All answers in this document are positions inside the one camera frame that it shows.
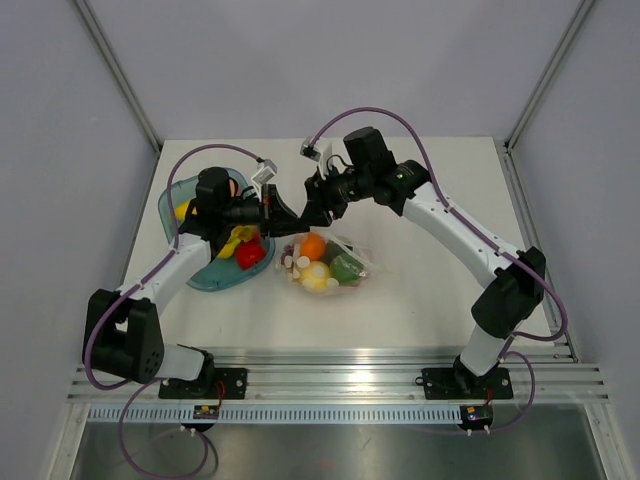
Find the dark red grape bunch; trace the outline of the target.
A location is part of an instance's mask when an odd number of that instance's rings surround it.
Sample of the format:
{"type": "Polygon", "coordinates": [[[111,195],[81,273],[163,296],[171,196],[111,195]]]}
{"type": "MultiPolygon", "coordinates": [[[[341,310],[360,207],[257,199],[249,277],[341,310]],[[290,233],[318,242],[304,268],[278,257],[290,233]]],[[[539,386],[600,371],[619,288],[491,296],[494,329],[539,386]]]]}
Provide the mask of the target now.
{"type": "Polygon", "coordinates": [[[280,257],[280,264],[286,269],[293,269],[300,258],[299,243],[286,244],[280,257]]]}

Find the orange fruit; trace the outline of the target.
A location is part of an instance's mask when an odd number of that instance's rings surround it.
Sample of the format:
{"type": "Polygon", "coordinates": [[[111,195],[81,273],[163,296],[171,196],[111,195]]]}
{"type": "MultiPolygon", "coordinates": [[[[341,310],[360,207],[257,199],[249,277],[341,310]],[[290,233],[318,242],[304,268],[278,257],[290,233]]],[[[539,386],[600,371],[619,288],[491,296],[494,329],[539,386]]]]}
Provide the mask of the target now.
{"type": "Polygon", "coordinates": [[[326,241],[320,234],[309,232],[301,241],[300,255],[307,257],[311,261],[319,260],[325,251],[326,241]]]}

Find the clear dotted zip bag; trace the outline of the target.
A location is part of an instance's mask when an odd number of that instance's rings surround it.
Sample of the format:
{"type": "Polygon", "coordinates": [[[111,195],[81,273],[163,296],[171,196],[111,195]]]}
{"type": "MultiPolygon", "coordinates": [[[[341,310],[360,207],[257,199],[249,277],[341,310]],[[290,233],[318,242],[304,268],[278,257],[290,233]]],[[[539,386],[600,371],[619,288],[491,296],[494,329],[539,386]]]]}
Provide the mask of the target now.
{"type": "Polygon", "coordinates": [[[289,284],[318,295],[351,292],[380,270],[371,250],[330,231],[296,234],[276,256],[289,284]]]}

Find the dark green avocado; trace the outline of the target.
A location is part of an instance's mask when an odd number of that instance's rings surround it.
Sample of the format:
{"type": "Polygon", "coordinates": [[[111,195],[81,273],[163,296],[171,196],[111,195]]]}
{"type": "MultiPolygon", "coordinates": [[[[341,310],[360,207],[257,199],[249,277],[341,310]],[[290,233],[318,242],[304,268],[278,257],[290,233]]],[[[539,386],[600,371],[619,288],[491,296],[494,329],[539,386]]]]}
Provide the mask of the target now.
{"type": "Polygon", "coordinates": [[[346,253],[336,256],[329,268],[331,276],[341,286],[356,285],[366,274],[363,264],[346,253]]]}

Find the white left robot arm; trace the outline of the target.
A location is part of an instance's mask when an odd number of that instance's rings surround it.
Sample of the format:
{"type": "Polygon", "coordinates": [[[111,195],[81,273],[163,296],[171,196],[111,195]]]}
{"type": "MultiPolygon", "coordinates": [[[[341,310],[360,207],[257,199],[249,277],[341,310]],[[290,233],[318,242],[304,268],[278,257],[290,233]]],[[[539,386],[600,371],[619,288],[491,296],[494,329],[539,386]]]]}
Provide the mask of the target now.
{"type": "Polygon", "coordinates": [[[219,255],[237,226],[255,226],[267,237],[306,232],[310,226],[267,184],[260,195],[233,192],[235,181],[221,167],[203,170],[185,219],[160,262],[130,286],[97,290],[89,299],[83,364],[89,382],[107,391],[135,382],[148,384],[165,370],[181,379],[195,398],[215,388],[216,374],[204,356],[187,347],[167,347],[160,315],[182,286],[219,255]]]}

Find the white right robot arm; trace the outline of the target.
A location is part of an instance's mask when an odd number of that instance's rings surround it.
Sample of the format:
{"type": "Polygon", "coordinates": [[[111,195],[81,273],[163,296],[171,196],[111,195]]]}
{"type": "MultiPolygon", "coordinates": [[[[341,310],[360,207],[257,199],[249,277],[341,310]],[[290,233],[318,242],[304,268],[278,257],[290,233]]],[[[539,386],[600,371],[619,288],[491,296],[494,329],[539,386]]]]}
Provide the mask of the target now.
{"type": "Polygon", "coordinates": [[[454,362],[453,380],[463,395],[478,395],[488,386],[508,338],[543,299],[544,254],[535,247],[519,250],[466,217],[437,191],[425,166],[397,162],[377,129],[356,130],[343,143],[350,159],[343,170],[334,167],[331,146],[321,147],[313,139],[302,144],[301,155],[317,163],[305,182],[303,222],[328,227],[349,204],[373,199],[427,231],[465,265],[483,292],[471,307],[475,327],[454,362]]]}

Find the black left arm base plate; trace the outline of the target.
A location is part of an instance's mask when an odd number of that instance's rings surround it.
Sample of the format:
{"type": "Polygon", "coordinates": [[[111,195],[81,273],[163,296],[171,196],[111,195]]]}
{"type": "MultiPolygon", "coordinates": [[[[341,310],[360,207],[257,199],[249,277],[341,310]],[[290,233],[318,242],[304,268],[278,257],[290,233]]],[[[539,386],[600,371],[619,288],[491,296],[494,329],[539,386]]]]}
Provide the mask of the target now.
{"type": "Polygon", "coordinates": [[[169,379],[159,387],[163,400],[244,400],[249,371],[246,368],[215,367],[211,374],[193,381],[169,379]]]}

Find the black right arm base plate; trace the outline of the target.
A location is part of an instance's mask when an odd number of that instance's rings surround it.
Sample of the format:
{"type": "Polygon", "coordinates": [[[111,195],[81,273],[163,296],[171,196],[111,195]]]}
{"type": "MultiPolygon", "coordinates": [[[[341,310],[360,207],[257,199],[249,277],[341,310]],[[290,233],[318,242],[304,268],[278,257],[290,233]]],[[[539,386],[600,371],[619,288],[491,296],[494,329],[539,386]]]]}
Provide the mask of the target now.
{"type": "Polygon", "coordinates": [[[426,400],[511,400],[514,398],[509,371],[494,367],[477,377],[463,367],[429,367],[421,370],[414,383],[426,400]]]}

